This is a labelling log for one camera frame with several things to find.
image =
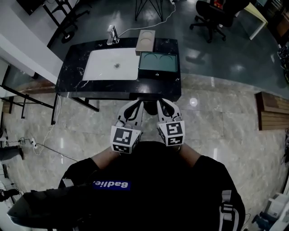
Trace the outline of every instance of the metal frame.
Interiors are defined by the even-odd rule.
[[[92,106],[91,104],[89,104],[89,98],[85,98],[85,100],[76,98],[76,97],[72,97],[71,99],[73,99],[74,101],[80,103],[81,105],[88,107],[89,109],[99,112],[99,108]]]
[[[23,116],[25,104],[41,104],[41,105],[43,105],[43,106],[46,106],[46,107],[49,107],[49,108],[52,109],[51,125],[54,125],[54,124],[55,124],[54,114],[55,114],[55,109],[56,109],[56,103],[57,103],[58,93],[56,93],[55,99],[54,99],[54,104],[53,104],[53,106],[51,106],[51,105],[49,105],[49,104],[47,104],[47,103],[43,103],[43,102],[41,102],[41,101],[39,101],[39,100],[33,99],[33,98],[31,98],[29,95],[27,95],[27,94],[24,95],[24,94],[22,94],[22,93],[19,93],[19,92],[15,91],[15,90],[7,87],[7,86],[0,85],[0,87],[2,87],[2,88],[3,88],[4,90],[6,90],[6,91],[9,91],[9,92],[11,92],[11,93],[13,93],[13,94],[15,94],[15,95],[18,95],[18,96],[24,98],[24,102],[14,102],[14,101],[13,101],[13,98],[9,98],[9,99],[0,98],[1,100],[10,102],[10,104],[15,104],[15,105],[17,105],[17,106],[21,106],[21,107],[22,107],[21,119],[25,119],[25,117]]]
[[[140,12],[142,11],[142,9],[145,6],[145,4],[147,3],[147,1],[149,1],[153,5],[153,7],[154,7],[155,11],[157,12],[158,16],[160,17],[161,21],[163,21],[163,0],[159,0],[160,1],[159,4],[158,4],[158,0],[155,0],[157,3],[158,10],[156,9],[156,7],[154,6],[154,4],[152,3],[151,0],[145,0],[144,3],[143,3],[143,0],[140,0],[140,5],[137,9],[137,0],[135,0],[135,21],[137,20],[137,17],[139,16]]]

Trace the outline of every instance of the shirt logo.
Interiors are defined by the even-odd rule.
[[[130,190],[131,182],[122,180],[110,180],[110,181],[94,181],[94,189],[105,189],[105,190]]]

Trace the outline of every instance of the marble floor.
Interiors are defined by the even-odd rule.
[[[270,196],[282,190],[287,173],[281,164],[284,130],[258,131],[254,93],[259,91],[229,80],[182,74],[182,96],[176,102],[186,123],[186,143],[227,167],[251,219],[264,209]],[[34,97],[52,104],[55,95]],[[195,107],[190,105],[191,98],[198,101]],[[100,112],[61,97],[61,113],[45,145],[75,160],[107,148],[111,125],[126,101],[93,103],[100,106]],[[52,110],[30,104],[26,107],[26,119],[21,119],[21,110],[14,106],[12,114],[4,116],[9,140],[34,137],[42,143],[51,129]],[[157,116],[144,112],[142,140],[161,140],[156,130],[157,121]],[[56,188],[68,166],[74,163],[46,148],[36,155],[28,143],[23,150],[24,161],[18,156],[8,163],[11,181],[22,191]]]

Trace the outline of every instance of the white sink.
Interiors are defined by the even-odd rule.
[[[139,60],[135,48],[92,51],[82,80],[136,80]]]

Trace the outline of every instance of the sink drain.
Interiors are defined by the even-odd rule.
[[[119,69],[119,68],[120,68],[120,66],[121,66],[121,65],[120,65],[119,63],[116,63],[116,64],[114,64],[114,66],[113,66],[113,67],[114,67],[114,69]]]

